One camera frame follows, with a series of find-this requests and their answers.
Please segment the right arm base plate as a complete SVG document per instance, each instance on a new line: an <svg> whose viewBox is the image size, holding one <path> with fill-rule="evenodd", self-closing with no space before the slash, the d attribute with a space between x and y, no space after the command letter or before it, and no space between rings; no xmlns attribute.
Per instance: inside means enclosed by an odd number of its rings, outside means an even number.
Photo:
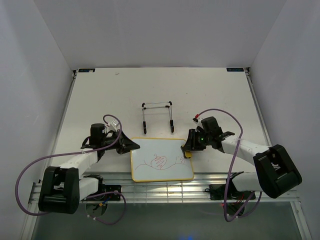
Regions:
<svg viewBox="0 0 320 240"><path fill-rule="evenodd" d="M209 184L204 189L205 193L209 194L211 200L223 200L225 195L225 184ZM238 191L234 186L228 187L227 200L247 200L251 191Z"/></svg>

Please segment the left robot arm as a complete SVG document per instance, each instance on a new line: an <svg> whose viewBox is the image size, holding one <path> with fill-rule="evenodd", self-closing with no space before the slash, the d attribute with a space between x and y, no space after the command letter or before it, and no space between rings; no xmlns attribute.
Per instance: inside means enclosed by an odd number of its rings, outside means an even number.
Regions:
<svg viewBox="0 0 320 240"><path fill-rule="evenodd" d="M102 123L90 127L90 136L82 142L81 152L59 166L46 168L41 184L38 208L42 212L74 214L81 200L92 196L100 200L106 195L103 178L84 173L104 156L116 150L119 155L140 149L120 130L110 130Z"/></svg>

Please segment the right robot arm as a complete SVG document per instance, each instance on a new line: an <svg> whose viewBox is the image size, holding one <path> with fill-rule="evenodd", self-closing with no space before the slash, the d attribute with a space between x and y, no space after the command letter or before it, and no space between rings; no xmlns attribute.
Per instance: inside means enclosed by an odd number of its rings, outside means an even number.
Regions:
<svg viewBox="0 0 320 240"><path fill-rule="evenodd" d="M300 185L300 172L284 146L265 146L237 137L233 132L224 132L215 117L193 118L196 128L188 131L181 150L184 158L191 153L212 147L223 154L235 155L255 167L254 172L237 172L230 176L226 194L237 199L244 192L263 192L272 199Z"/></svg>

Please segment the yellow bone-shaped eraser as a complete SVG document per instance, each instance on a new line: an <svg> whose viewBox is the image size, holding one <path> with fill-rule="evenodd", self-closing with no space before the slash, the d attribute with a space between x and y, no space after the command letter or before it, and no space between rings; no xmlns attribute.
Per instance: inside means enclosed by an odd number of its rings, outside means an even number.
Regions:
<svg viewBox="0 0 320 240"><path fill-rule="evenodd" d="M185 159L190 159L193 155L190 151L184 151L183 156Z"/></svg>

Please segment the yellow-framed whiteboard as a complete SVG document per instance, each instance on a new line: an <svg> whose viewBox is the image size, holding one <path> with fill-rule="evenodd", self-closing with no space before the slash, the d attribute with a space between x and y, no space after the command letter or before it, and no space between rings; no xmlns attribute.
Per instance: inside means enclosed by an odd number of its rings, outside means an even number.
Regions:
<svg viewBox="0 0 320 240"><path fill-rule="evenodd" d="M131 177L136 183L189 181L194 179L191 158L185 158L181 138L132 139L139 149L130 152Z"/></svg>

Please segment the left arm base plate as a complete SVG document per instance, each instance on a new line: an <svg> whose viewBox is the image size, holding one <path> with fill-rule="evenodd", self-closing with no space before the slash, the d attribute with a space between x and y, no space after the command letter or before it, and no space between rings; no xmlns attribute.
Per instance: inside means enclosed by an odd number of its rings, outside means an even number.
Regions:
<svg viewBox="0 0 320 240"><path fill-rule="evenodd" d="M120 201L121 196L116 194L122 192L122 186L121 185L106 185L102 184L98 191L95 193L90 194L88 197L86 197L84 200L90 200L90 201Z"/></svg>

